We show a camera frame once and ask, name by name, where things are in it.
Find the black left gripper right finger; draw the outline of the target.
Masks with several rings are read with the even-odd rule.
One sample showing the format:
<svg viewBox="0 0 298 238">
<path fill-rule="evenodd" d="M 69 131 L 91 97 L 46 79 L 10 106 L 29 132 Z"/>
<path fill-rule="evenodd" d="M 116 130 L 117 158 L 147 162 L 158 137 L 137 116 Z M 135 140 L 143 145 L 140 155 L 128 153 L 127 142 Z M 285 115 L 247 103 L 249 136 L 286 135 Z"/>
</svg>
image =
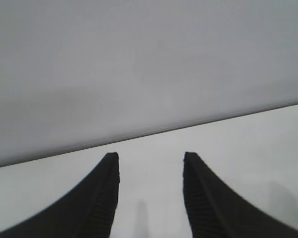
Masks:
<svg viewBox="0 0 298 238">
<path fill-rule="evenodd" d="M 183 198 L 195 238 L 298 238 L 222 181 L 195 152 L 183 160 Z"/>
</svg>

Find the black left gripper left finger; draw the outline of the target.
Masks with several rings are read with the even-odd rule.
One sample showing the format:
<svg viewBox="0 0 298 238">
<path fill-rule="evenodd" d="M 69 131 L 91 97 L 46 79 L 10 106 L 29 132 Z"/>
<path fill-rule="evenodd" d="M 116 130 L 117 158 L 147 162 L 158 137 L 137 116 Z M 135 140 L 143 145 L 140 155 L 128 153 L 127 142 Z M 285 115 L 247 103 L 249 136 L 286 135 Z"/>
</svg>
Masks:
<svg viewBox="0 0 298 238">
<path fill-rule="evenodd" d="M 107 153 L 58 201 L 0 232 L 0 238 L 108 238 L 118 204 L 118 153 Z"/>
</svg>

